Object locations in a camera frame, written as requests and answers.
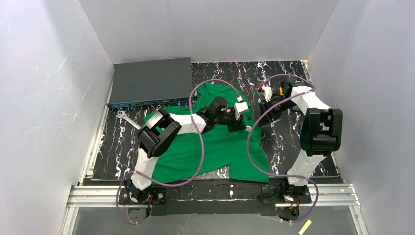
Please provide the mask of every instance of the black mounting plate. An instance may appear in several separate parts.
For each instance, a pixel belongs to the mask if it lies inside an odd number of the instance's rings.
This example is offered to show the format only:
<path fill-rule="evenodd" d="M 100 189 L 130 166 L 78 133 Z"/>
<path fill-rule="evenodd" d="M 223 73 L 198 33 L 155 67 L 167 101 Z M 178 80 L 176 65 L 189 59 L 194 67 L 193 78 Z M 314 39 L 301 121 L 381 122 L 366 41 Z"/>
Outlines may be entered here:
<path fill-rule="evenodd" d="M 261 188 L 261 194 L 271 194 L 274 192 L 274 189 L 276 187 L 273 186 L 265 186 Z M 279 203 L 287 203 L 285 201 L 283 201 L 282 199 L 280 199 L 280 197 L 278 195 L 272 196 L 272 197 L 263 197 L 262 198 L 262 202 L 264 204 L 279 204 Z M 311 196 L 310 196 L 310 191 L 308 190 L 308 187 L 306 188 L 305 192 L 304 192 L 304 196 L 300 196 L 300 204 L 307 204 L 307 203 L 311 203 Z"/>

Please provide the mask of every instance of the floor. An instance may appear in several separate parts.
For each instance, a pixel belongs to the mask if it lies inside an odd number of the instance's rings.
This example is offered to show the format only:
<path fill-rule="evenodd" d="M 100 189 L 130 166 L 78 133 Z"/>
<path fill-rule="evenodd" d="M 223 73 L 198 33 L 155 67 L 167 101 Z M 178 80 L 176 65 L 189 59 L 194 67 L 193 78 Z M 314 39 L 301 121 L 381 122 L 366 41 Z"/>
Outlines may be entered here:
<path fill-rule="evenodd" d="M 275 74 L 295 74 L 305 78 L 300 61 L 271 61 L 271 62 L 231 62 L 231 63 L 194 63 L 192 64 L 193 86 L 202 81 L 217 78 L 230 82 L 242 91 L 254 108 L 254 117 L 260 114 L 258 101 L 261 97 L 255 88 L 265 78 Z M 271 81 L 271 86 L 278 84 Z M 186 103 L 169 104 L 187 106 Z M 143 124 L 142 118 L 154 109 L 165 107 L 141 106 L 127 109 L 127 114 L 138 124 Z M 117 181 L 124 173 L 133 170 L 137 157 L 135 145 L 136 130 L 131 125 L 120 125 L 115 117 L 116 110 L 110 109 L 102 133 L 100 149 L 93 170 L 93 181 Z M 286 173 L 300 151 L 299 130 L 303 115 L 300 112 L 288 110 L 281 118 L 269 127 L 263 128 L 261 146 L 268 157 L 269 171 L 275 174 Z M 229 167 L 225 166 L 213 172 L 198 176 L 198 179 L 227 179 Z M 313 177 L 337 177 L 338 171 L 332 158 L 326 158 L 316 168 Z"/>

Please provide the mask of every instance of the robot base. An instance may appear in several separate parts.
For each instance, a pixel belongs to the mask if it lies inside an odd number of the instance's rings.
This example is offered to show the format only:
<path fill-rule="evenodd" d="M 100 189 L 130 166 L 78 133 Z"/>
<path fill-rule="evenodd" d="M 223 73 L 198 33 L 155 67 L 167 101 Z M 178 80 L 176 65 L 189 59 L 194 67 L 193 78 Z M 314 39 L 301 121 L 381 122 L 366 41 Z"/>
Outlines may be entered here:
<path fill-rule="evenodd" d="M 259 199 L 264 204 L 280 204 L 286 203 L 288 206 L 290 205 L 287 201 L 284 200 L 284 196 L 290 196 L 294 199 L 294 205 L 297 203 L 297 199 L 300 199 L 300 204 L 311 203 L 311 196 L 308 187 L 305 186 L 304 194 L 303 195 L 290 195 L 289 193 L 285 193 L 282 195 L 278 192 L 279 187 L 262 187 L 261 194 L 259 195 Z"/>

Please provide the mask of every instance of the red wire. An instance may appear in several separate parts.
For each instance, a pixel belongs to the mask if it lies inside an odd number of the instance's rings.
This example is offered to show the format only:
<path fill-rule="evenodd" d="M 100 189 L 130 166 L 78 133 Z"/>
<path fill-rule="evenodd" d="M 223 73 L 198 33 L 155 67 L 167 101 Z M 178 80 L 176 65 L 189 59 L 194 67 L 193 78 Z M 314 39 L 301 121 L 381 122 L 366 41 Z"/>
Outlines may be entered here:
<path fill-rule="evenodd" d="M 151 205 L 151 201 L 153 201 L 153 195 L 151 195 L 150 201 L 148 202 L 148 205 Z"/>

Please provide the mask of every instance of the white panel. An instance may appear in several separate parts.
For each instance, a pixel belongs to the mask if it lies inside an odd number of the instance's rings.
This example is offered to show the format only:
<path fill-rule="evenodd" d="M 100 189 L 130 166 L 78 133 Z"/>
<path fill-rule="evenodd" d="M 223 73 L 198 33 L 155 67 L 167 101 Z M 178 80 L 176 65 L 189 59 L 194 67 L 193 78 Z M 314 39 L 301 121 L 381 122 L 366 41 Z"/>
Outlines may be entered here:
<path fill-rule="evenodd" d="M 370 234 L 414 233 L 414 16 L 414 1 L 340 0 L 309 60 L 316 93 L 343 111 L 336 159 Z"/>
<path fill-rule="evenodd" d="M 308 58 L 338 0 L 80 0 L 116 63 Z"/>
<path fill-rule="evenodd" d="M 113 74 L 76 0 L 0 3 L 0 233 L 58 234 Z"/>

